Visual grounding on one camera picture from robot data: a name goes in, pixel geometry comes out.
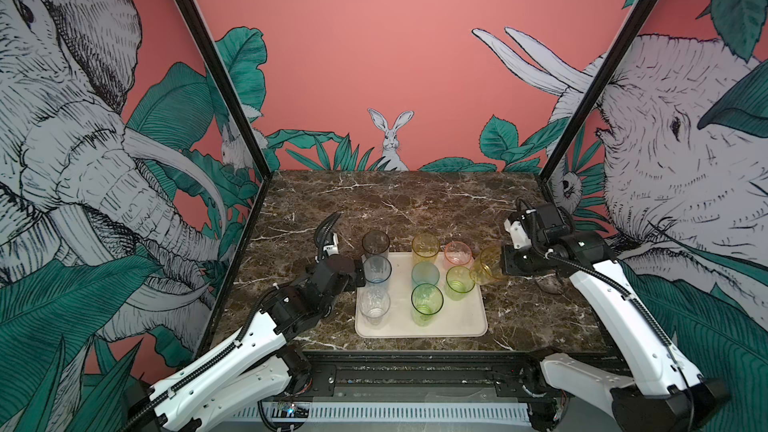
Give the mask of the beige plastic tray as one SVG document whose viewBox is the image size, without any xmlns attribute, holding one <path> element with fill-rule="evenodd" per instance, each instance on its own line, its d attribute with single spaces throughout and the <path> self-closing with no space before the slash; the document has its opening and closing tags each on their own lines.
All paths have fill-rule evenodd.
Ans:
<svg viewBox="0 0 768 432">
<path fill-rule="evenodd" d="M 388 259 L 393 271 L 387 284 L 391 307 L 383 321 L 377 326 L 369 325 L 357 309 L 355 330 L 363 338 L 463 338 L 480 337 L 487 332 L 488 324 L 481 291 L 475 287 L 463 300 L 453 301 L 446 292 L 445 275 L 447 268 L 444 254 L 439 253 L 435 265 L 440 271 L 438 287 L 444 295 L 444 306 L 435 320 L 427 326 L 418 326 L 412 319 L 411 270 L 414 266 L 412 253 L 391 252 Z"/>
</svg>

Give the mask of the blue plastic cup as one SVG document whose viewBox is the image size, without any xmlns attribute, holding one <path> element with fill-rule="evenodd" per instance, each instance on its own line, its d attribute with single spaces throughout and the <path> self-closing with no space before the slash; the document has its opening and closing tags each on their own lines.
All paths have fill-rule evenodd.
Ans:
<svg viewBox="0 0 768 432">
<path fill-rule="evenodd" d="M 385 286 L 392 275 L 392 271 L 392 264 L 385 256 L 373 255 L 367 257 L 363 262 L 367 286 Z"/>
</svg>

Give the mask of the teal frosted plastic cup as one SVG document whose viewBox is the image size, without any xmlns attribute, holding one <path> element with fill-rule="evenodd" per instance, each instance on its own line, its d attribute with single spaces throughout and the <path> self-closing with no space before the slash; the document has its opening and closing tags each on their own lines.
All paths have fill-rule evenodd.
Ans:
<svg viewBox="0 0 768 432">
<path fill-rule="evenodd" d="M 412 288 L 420 285 L 436 286 L 440 280 L 440 271 L 438 267 L 429 261 L 416 263 L 411 270 Z"/>
</svg>

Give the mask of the short green plastic cup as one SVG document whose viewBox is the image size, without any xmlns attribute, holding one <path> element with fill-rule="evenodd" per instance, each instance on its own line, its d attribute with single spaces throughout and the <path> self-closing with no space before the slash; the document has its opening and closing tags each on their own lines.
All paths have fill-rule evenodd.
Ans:
<svg viewBox="0 0 768 432">
<path fill-rule="evenodd" d="M 446 272 L 445 292 L 453 301 L 463 300 L 475 288 L 470 270 L 464 266 L 451 267 Z"/>
</svg>

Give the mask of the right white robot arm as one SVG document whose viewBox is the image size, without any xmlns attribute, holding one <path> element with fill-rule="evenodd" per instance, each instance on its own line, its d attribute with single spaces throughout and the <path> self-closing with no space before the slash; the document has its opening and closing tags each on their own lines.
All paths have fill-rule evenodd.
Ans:
<svg viewBox="0 0 768 432">
<path fill-rule="evenodd" d="M 630 371 L 616 375 L 565 353 L 540 353 L 542 385 L 581 398 L 611 416 L 623 431 L 695 431 L 730 401 L 724 381 L 705 377 L 673 343 L 602 236 L 577 230 L 570 214 L 551 202 L 532 206 L 523 199 L 517 200 L 504 228 L 511 241 L 501 252 L 503 274 L 568 278 Z"/>
</svg>

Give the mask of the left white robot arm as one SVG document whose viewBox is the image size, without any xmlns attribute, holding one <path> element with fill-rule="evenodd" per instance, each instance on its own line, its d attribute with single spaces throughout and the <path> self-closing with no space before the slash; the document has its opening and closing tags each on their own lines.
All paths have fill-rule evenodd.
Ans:
<svg viewBox="0 0 768 432">
<path fill-rule="evenodd" d="M 307 390 L 312 367 L 293 339 L 329 316 L 338 296 L 364 277 L 338 251 L 339 217 L 331 214 L 315 230 L 315 261 L 301 276 L 269 288 L 240 329 L 150 386 L 131 404 L 124 430 L 210 431 L 253 402 Z"/>
</svg>

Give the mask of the clear plastic cup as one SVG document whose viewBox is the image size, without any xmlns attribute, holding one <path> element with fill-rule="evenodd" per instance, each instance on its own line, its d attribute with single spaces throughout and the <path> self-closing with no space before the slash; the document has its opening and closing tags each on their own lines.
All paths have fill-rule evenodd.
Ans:
<svg viewBox="0 0 768 432">
<path fill-rule="evenodd" d="M 366 286 L 357 293 L 357 309 L 371 326 L 379 325 L 388 314 L 391 298 L 384 286 Z"/>
</svg>

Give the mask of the dark grey plastic cup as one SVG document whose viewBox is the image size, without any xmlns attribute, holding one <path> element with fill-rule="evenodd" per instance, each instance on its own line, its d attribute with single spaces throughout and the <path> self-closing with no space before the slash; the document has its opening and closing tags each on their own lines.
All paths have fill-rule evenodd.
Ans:
<svg viewBox="0 0 768 432">
<path fill-rule="evenodd" d="M 390 250 L 390 237 L 381 230 L 371 230 L 362 238 L 362 247 L 365 258 L 381 256 L 387 258 Z"/>
</svg>

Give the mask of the yellow plastic cup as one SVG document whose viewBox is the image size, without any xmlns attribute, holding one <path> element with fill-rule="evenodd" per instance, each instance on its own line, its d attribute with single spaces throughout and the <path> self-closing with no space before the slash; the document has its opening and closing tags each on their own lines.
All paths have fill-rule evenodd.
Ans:
<svg viewBox="0 0 768 432">
<path fill-rule="evenodd" d="M 479 285 L 491 284 L 505 278 L 502 272 L 502 246 L 494 244 L 481 250 L 470 268 L 470 277 Z"/>
</svg>

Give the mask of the orange plastic cup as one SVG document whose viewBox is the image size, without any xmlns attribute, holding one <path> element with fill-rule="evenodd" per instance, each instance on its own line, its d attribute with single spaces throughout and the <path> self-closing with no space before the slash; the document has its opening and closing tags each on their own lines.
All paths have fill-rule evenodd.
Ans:
<svg viewBox="0 0 768 432">
<path fill-rule="evenodd" d="M 435 263 L 441 249 L 439 239 L 428 232 L 416 234 L 412 239 L 411 246 L 414 264 L 422 262 Z"/>
</svg>

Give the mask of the tall green plastic cup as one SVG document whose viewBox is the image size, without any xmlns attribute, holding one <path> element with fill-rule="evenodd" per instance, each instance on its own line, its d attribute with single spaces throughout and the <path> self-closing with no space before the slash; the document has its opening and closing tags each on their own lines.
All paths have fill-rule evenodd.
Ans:
<svg viewBox="0 0 768 432">
<path fill-rule="evenodd" d="M 418 326 L 431 324 L 444 306 L 444 296 L 438 286 L 424 283 L 411 292 L 412 319 Z"/>
</svg>

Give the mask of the pink plastic cup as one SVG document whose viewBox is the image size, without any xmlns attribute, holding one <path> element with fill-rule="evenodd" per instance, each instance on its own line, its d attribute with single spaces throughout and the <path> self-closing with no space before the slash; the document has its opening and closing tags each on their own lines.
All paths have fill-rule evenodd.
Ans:
<svg viewBox="0 0 768 432">
<path fill-rule="evenodd" d="M 444 248 L 444 263 L 447 269 L 469 267 L 473 261 L 471 247 L 461 241 L 451 241 Z"/>
</svg>

